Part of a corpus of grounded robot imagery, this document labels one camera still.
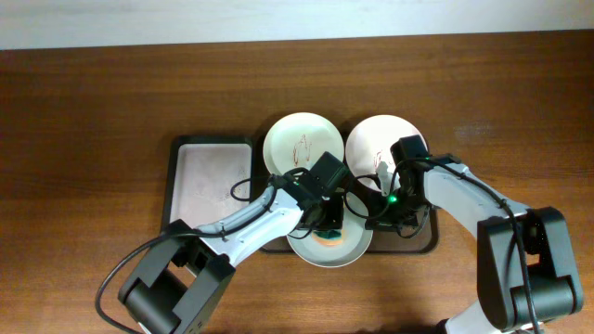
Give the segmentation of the green yellow sponge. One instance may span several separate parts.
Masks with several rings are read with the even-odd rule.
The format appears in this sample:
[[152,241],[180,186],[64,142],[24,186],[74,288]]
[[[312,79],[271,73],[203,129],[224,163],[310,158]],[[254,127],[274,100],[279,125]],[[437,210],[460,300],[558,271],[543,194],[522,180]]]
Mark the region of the green yellow sponge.
[[312,239],[324,247],[335,247],[343,244],[341,230],[317,230],[312,233]]

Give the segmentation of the white plate front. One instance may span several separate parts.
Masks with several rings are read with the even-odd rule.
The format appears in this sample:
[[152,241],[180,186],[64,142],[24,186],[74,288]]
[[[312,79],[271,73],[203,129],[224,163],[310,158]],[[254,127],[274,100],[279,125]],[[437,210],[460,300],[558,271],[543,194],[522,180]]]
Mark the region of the white plate front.
[[[329,206],[326,209],[326,217],[333,223],[336,222],[336,214],[342,215],[340,229],[296,229],[287,235],[287,240],[292,250],[310,264],[324,268],[346,266],[367,251],[373,232],[365,228],[365,219],[348,210],[344,204],[343,193],[335,194],[327,204]],[[317,230],[341,230],[343,244],[335,247],[320,245],[312,239],[312,233]]]

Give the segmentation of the white plate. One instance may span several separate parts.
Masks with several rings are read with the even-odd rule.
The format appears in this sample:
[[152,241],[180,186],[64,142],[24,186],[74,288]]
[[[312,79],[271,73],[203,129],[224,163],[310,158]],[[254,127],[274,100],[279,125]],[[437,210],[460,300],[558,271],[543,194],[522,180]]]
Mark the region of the white plate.
[[[287,235],[287,240],[292,250],[310,264],[324,268],[346,266],[367,251],[373,232],[365,228],[365,219],[348,210],[344,204],[343,193],[335,194],[327,204],[329,206],[326,209],[326,217],[333,223],[336,222],[336,214],[342,215],[340,229],[296,229]],[[343,244],[335,247],[320,245],[312,239],[312,233],[317,230],[341,230]]]
[[[376,174],[381,161],[395,167],[391,146],[401,137],[419,135],[427,147],[421,132],[407,120],[394,115],[372,116],[360,122],[348,135],[345,145],[347,166],[353,176]],[[360,182],[373,191],[381,192],[380,185],[371,179]]]
[[265,136],[263,157],[271,174],[310,169],[323,153],[344,159],[344,143],[336,126],[326,118],[298,112],[278,120]]

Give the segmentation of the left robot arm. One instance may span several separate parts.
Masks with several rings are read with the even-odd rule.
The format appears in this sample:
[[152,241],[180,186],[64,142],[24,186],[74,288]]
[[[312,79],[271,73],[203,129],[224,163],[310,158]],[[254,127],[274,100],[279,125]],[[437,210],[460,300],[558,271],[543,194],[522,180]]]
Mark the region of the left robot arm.
[[266,243],[324,218],[323,204],[349,174],[325,152],[309,169],[274,175],[248,206],[209,225],[171,223],[149,245],[118,292],[144,333],[198,333],[236,273]]

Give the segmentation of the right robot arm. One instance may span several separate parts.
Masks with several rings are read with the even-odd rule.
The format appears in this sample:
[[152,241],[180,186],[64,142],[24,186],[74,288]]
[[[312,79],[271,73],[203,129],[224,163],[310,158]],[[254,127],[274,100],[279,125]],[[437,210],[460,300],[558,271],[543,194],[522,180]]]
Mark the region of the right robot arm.
[[401,233],[420,211],[442,209],[477,242],[477,302],[441,321],[438,333],[538,333],[580,312],[585,295],[564,216],[497,192],[460,159],[432,156],[418,135],[390,148],[395,169],[372,228]]

